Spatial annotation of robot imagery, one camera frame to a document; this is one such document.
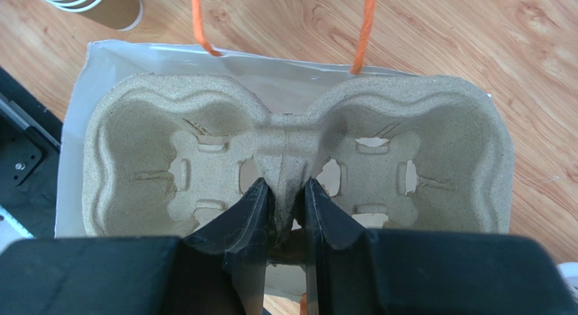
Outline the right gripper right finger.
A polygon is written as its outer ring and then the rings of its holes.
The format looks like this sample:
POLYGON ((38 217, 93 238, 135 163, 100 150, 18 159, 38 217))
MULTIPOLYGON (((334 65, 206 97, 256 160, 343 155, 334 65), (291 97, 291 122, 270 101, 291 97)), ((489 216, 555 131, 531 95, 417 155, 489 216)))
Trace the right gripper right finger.
POLYGON ((305 185, 310 314, 576 314, 549 255, 521 236, 367 229, 305 185))

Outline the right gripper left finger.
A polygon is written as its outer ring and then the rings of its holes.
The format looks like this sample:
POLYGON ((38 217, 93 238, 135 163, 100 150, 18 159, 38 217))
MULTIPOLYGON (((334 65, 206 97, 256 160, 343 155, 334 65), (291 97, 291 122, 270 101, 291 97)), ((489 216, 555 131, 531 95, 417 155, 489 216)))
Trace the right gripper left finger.
POLYGON ((1 254, 2 314, 262 314, 270 190, 177 236, 28 239, 1 254))

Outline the pulp cup carrier tray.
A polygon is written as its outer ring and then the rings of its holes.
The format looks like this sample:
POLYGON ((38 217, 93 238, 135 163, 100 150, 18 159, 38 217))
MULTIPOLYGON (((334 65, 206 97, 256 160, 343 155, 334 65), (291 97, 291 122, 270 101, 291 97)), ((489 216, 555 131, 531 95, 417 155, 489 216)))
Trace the pulp cup carrier tray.
POLYGON ((217 75, 140 74, 97 104, 83 152, 91 236, 186 236, 242 196, 254 162, 289 235, 299 191, 335 161, 334 202, 383 227, 506 233, 514 148, 488 95, 452 76, 366 76, 301 114, 271 112, 217 75))

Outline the paper takeout bag orange handles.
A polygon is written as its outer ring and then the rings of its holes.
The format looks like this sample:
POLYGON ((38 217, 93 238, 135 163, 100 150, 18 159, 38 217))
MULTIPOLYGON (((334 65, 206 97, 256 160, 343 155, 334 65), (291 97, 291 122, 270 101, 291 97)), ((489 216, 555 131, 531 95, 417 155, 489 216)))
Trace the paper takeout bag orange handles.
MULTIPOLYGON (((283 114, 303 113, 322 94, 350 79, 418 76, 380 67, 352 75, 346 65, 265 58, 232 51, 226 51, 221 57, 213 57, 198 45, 116 40, 91 43, 63 126, 55 237, 124 237, 91 236, 85 231, 82 216, 83 152, 88 124, 97 104, 118 83, 140 74, 227 76, 256 94, 271 112, 283 114)), ((253 177, 261 177, 254 162, 243 164, 240 176, 242 195, 253 177)), ((320 177, 331 190, 334 201, 341 183, 338 164, 329 161, 316 177, 320 177)), ((387 221, 386 215, 376 213, 352 217, 365 227, 379 229, 385 229, 383 223, 387 221)))

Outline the stack of paper cups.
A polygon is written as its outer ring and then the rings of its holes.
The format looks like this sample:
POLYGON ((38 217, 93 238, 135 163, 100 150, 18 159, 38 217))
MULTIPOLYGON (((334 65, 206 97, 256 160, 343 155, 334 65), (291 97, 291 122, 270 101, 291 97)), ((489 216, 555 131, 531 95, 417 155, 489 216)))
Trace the stack of paper cups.
POLYGON ((128 31, 142 20, 142 0, 44 0, 50 5, 78 14, 110 29, 128 31))

